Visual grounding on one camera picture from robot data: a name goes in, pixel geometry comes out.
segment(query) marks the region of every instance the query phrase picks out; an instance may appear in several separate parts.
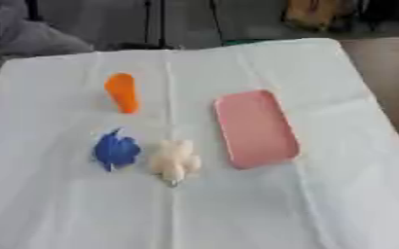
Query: white sheet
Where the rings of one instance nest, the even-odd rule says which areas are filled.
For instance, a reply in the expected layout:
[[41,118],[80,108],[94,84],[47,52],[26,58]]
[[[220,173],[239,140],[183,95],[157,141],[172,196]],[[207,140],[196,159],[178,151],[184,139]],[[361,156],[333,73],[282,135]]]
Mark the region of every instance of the white sheet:
[[[103,90],[117,72],[137,81],[137,115]],[[211,104],[250,89],[280,100],[293,162],[229,166]],[[174,190],[146,155],[106,174],[89,152],[117,126],[147,152],[192,139],[204,169]],[[331,40],[13,60],[0,74],[0,249],[12,248],[398,249],[399,136]]]

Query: floor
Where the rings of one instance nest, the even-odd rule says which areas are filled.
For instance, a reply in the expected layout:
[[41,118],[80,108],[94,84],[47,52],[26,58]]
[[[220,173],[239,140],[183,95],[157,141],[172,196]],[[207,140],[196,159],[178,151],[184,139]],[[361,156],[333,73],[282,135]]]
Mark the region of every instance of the floor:
[[[47,22],[104,49],[122,42],[145,42],[144,0],[39,0]],[[159,37],[160,0],[151,0],[149,43]],[[292,39],[327,36],[283,25],[286,0],[215,0],[224,40]],[[166,0],[167,42],[175,48],[202,49],[221,45],[208,0]],[[399,36],[399,23],[388,22],[377,32],[359,25],[352,34],[334,38]]]

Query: crumpled blue fabric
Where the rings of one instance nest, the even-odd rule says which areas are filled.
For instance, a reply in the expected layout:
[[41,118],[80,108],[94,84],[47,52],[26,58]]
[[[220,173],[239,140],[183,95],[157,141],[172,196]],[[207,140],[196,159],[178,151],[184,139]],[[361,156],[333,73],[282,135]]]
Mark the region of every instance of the crumpled blue fabric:
[[93,148],[94,157],[111,172],[135,163],[141,149],[131,137],[118,138],[120,128],[104,135]]

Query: white tablecloth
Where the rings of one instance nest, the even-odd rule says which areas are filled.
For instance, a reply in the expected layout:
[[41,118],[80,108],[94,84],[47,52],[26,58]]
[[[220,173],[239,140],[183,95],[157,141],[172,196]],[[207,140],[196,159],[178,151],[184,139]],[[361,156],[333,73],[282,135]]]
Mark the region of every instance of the white tablecloth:
[[[137,115],[103,89],[130,73]],[[212,102],[268,89],[302,152],[230,167]],[[104,132],[145,148],[114,174]],[[147,172],[164,138],[194,140],[203,170],[176,189]],[[0,249],[399,249],[399,136],[340,45],[307,39],[191,52],[17,59],[0,72]]]

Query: yellow object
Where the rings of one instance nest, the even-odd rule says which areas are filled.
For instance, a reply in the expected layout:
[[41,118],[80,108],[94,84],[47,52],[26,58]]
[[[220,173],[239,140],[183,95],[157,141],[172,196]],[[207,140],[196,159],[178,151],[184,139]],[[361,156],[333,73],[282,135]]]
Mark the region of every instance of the yellow object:
[[132,114],[139,108],[134,78],[131,75],[123,73],[112,75],[104,87],[118,104],[122,113]]

